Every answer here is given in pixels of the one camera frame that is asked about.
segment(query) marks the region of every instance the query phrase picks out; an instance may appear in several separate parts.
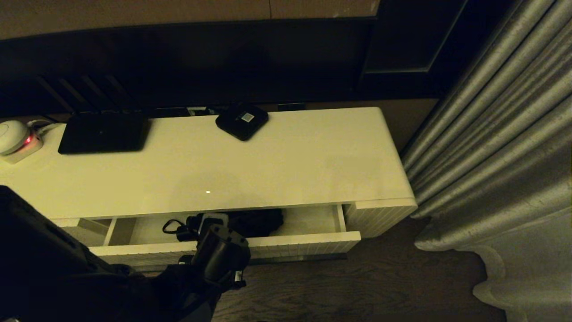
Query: curtain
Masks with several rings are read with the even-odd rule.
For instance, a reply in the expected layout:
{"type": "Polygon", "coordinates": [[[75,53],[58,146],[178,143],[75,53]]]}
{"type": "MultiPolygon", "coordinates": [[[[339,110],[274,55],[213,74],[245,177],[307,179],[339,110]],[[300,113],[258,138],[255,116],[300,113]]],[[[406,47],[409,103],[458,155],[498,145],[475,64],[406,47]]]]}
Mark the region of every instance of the curtain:
{"type": "Polygon", "coordinates": [[[477,252],[509,321],[572,316],[572,1],[517,2],[402,155],[415,245],[477,252]]]}

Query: cabinet top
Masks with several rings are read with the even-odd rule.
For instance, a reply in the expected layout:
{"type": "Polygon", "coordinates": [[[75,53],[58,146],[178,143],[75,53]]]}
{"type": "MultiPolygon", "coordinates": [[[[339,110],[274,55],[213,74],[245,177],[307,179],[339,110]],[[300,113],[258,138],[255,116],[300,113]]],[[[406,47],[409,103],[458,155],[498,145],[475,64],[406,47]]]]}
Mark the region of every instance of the cabinet top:
{"type": "Polygon", "coordinates": [[[215,118],[153,119],[142,151],[89,155],[57,152],[62,125],[0,184],[51,219],[413,198],[377,107],[270,113],[247,142],[215,118]]]}

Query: open drawer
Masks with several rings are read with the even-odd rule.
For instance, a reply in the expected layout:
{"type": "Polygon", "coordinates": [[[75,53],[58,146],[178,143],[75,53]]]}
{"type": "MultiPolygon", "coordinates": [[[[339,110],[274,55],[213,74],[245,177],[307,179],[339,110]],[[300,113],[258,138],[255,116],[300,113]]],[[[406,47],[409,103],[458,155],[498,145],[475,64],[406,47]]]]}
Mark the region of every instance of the open drawer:
{"type": "MultiPolygon", "coordinates": [[[[361,240],[359,231],[346,231],[341,205],[284,209],[284,224],[269,237],[249,238],[252,258],[338,254],[361,240]]],[[[197,242],[178,242],[161,228],[169,219],[185,221],[189,214],[113,218],[102,246],[90,250],[110,264],[131,266],[176,264],[194,254],[197,242]]]]}

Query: wooden floor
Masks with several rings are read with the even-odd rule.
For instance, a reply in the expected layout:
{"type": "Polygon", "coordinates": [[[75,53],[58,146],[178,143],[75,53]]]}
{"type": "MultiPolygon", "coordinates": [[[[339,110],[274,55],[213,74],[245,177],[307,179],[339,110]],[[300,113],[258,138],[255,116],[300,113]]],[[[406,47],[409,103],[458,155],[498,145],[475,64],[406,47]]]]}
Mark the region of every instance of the wooden floor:
{"type": "Polygon", "coordinates": [[[250,266],[248,286],[226,292],[213,321],[505,321],[471,293],[486,279],[476,254],[415,248],[425,224],[405,219],[346,261],[250,266]]]}

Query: qr code sticker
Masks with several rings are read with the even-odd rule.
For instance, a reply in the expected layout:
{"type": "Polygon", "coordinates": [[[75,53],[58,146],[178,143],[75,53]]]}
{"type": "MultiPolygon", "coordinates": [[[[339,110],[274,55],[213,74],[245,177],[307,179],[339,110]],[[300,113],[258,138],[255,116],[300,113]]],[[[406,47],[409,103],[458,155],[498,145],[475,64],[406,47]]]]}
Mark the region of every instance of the qr code sticker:
{"type": "Polygon", "coordinates": [[[244,115],[241,117],[241,119],[243,121],[249,122],[252,121],[252,119],[254,119],[254,115],[250,114],[250,113],[244,113],[244,115]]]}

